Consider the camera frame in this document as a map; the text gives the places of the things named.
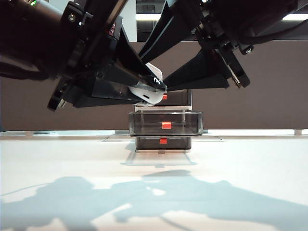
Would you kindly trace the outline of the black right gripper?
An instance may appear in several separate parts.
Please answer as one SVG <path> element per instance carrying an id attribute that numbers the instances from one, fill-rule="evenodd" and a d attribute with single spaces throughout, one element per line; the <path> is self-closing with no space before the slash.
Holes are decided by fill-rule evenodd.
<path id="1" fill-rule="evenodd" d="M 243 55 L 253 50 L 242 38 L 248 25 L 246 0 L 166 0 L 160 19 L 139 52 L 148 63 L 174 47 L 197 28 L 201 50 L 164 79 L 168 91 L 186 89 L 226 89 L 232 79 L 239 88 L 249 86 L 250 79 L 234 52 Z"/>

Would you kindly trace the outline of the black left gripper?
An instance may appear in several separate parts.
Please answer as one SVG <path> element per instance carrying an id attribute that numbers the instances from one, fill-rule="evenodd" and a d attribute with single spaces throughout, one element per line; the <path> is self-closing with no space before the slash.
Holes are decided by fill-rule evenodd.
<path id="1" fill-rule="evenodd" d="M 137 104 L 133 90 L 166 91 L 167 86 L 138 56 L 122 27 L 124 0 L 72 0 L 60 20 L 52 55 L 56 86 L 48 108 Z"/>

